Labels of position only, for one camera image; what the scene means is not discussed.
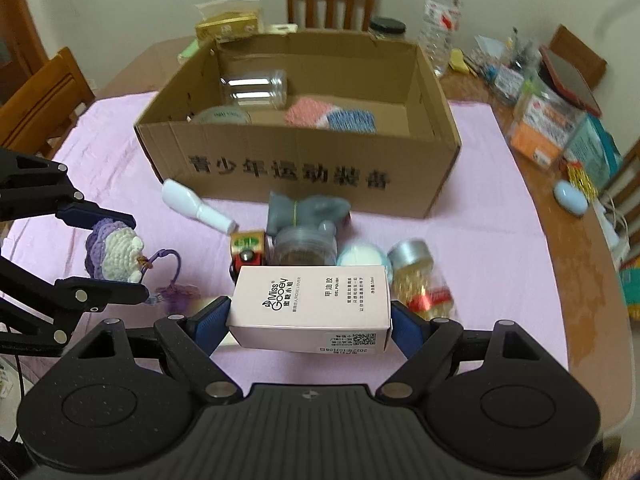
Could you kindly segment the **purple white crochet flower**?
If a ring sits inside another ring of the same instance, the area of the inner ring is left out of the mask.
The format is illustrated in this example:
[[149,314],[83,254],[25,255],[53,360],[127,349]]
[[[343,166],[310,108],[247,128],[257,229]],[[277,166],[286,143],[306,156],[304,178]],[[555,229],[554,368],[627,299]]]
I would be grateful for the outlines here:
[[202,298],[195,286],[178,283],[182,257],[175,249],[159,249],[148,258],[143,253],[142,238],[122,221],[100,220],[88,235],[85,248],[85,269],[90,278],[98,281],[142,285],[146,272],[156,260],[174,258],[175,273],[168,284],[150,292],[144,302],[162,307],[167,314],[187,315]]

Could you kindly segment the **jar of gold beads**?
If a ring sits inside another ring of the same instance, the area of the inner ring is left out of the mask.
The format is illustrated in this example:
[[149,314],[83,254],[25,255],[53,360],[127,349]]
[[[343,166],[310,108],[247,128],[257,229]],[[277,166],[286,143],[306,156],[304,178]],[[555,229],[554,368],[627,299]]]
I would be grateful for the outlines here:
[[387,257],[393,269],[395,299],[424,320],[454,317],[454,297],[424,240],[403,240]]

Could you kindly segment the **pink cosmetics box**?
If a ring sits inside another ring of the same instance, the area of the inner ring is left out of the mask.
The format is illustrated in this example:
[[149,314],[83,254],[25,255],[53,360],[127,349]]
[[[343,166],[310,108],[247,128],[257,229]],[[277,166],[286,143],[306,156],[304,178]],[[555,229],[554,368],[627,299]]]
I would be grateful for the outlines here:
[[386,351],[384,266],[244,266],[227,326],[244,348],[366,356]]

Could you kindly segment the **white plastic bottle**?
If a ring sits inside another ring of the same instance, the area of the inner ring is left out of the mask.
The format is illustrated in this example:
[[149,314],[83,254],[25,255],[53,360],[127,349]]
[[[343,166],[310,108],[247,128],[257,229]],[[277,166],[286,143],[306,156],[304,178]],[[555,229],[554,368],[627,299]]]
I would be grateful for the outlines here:
[[238,229],[234,220],[207,205],[198,194],[175,180],[166,179],[163,182],[162,200],[177,214],[201,222],[215,231],[230,235]]

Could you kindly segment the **wooden toy car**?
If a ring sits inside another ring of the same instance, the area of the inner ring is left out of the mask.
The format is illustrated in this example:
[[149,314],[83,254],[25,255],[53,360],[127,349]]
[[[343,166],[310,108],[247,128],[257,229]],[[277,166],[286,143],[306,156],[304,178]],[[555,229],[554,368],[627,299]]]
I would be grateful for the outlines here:
[[238,231],[230,237],[230,278],[236,283],[243,266],[265,266],[268,243],[264,231]]

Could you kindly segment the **light blue white ball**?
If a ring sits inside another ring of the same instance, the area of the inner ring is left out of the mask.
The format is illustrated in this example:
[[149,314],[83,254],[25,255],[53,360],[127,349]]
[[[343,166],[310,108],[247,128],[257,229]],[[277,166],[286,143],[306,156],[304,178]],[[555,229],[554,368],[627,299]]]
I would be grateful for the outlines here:
[[382,249],[368,242],[351,242],[337,256],[338,266],[382,266],[387,281],[393,281],[393,267]]

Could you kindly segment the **clear jar brown contents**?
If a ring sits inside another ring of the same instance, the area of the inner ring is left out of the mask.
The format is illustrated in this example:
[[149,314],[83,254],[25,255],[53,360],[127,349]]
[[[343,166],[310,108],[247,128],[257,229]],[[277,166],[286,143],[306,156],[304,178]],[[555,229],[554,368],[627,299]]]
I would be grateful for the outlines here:
[[337,259],[336,229],[331,222],[320,226],[289,226],[273,242],[276,266],[334,266]]

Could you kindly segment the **grey plush toy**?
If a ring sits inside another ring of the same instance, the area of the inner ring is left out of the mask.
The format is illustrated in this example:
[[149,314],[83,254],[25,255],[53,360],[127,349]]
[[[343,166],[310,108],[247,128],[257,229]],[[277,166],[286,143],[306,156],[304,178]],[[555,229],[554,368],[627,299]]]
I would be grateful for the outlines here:
[[268,202],[266,233],[276,236],[290,226],[314,226],[332,222],[341,226],[352,211],[352,205],[341,197],[313,195],[293,200],[286,195],[271,192]]

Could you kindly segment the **wooden chair left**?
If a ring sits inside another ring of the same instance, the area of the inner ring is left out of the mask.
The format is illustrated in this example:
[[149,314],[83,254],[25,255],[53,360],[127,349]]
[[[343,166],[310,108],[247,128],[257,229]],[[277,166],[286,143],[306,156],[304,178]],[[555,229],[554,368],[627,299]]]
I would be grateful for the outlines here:
[[96,95],[65,47],[1,107],[1,146],[52,159]]

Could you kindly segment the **empty clear plastic jar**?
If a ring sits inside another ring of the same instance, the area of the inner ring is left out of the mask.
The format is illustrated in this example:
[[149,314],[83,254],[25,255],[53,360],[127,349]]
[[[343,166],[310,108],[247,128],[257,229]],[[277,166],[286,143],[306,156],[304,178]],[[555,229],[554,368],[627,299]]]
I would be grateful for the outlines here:
[[232,105],[282,110],[288,102],[288,77],[284,70],[222,77],[220,84],[224,97]]

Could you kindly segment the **brown cardboard box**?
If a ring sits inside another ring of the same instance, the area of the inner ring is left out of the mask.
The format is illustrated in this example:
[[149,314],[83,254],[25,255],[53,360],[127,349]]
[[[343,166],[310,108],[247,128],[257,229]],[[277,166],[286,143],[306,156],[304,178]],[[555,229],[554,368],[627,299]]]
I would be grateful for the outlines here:
[[157,177],[204,197],[329,195],[409,218],[428,214],[461,148],[416,44],[337,30],[208,44],[134,130]]

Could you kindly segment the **teal packet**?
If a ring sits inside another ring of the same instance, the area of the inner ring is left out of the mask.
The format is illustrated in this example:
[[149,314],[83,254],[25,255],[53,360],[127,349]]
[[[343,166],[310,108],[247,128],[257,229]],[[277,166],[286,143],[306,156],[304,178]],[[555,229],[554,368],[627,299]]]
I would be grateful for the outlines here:
[[617,174],[623,162],[613,137],[591,114],[585,117],[567,144],[564,158],[568,162],[579,162],[598,191]]

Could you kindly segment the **yellow sticky notes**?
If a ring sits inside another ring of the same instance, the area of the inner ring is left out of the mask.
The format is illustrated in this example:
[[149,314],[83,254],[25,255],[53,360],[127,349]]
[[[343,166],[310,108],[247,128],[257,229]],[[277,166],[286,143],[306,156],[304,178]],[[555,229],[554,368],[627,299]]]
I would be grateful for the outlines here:
[[457,73],[469,74],[471,73],[470,66],[466,64],[464,54],[460,49],[452,49],[449,57],[449,67]]

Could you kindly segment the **black lid glass jar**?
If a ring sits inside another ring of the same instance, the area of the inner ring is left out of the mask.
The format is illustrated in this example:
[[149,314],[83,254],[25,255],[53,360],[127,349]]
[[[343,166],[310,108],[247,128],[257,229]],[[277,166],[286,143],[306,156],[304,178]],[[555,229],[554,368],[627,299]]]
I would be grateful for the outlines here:
[[369,32],[376,38],[403,40],[406,34],[406,24],[396,18],[374,16],[370,19]]

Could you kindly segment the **clear water bottle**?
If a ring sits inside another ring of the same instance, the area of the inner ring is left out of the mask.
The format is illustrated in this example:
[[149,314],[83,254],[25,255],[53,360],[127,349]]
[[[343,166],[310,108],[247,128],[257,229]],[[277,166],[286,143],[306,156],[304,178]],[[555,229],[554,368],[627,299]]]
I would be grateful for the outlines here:
[[440,78],[449,66],[454,36],[459,29],[460,0],[424,0],[419,46]]

